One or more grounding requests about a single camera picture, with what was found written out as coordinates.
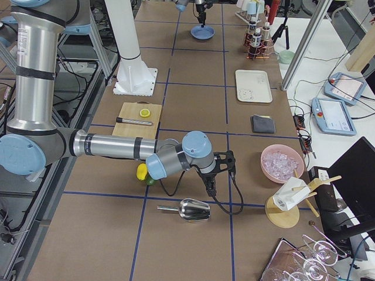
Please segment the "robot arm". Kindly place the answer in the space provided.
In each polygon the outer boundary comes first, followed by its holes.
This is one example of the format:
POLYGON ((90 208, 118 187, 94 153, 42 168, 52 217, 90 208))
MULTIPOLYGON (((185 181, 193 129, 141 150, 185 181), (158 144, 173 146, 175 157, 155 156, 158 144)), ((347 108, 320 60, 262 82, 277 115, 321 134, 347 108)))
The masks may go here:
MULTIPOLYGON (((175 3, 176 9, 179 12, 184 12, 188 3, 190 3, 189 0, 175 0, 173 2, 175 3)), ((197 12, 195 17, 203 28, 206 25, 206 10, 210 9, 213 6, 213 3, 204 0, 194 0, 193 3, 195 5, 195 11, 197 12)))
POLYGON ((91 27, 89 1, 13 1, 18 23, 15 114, 1 137, 1 166, 29 175, 65 157, 81 155, 143 160, 155 180, 191 168, 197 170, 209 196, 216 195, 215 177, 236 173, 232 151, 214 152, 200 131, 181 142, 90 134, 52 122, 57 43, 68 27, 91 27))

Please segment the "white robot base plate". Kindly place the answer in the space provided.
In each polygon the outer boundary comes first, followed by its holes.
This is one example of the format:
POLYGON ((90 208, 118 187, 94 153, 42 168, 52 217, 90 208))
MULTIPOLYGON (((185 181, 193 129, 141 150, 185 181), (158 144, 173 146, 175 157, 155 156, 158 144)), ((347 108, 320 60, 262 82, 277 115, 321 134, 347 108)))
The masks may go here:
POLYGON ((131 67, 128 67, 128 69, 120 67, 117 73, 113 93, 116 95, 152 96, 154 93, 158 69, 146 68, 145 78, 142 77, 142 74, 143 73, 135 74, 131 67))

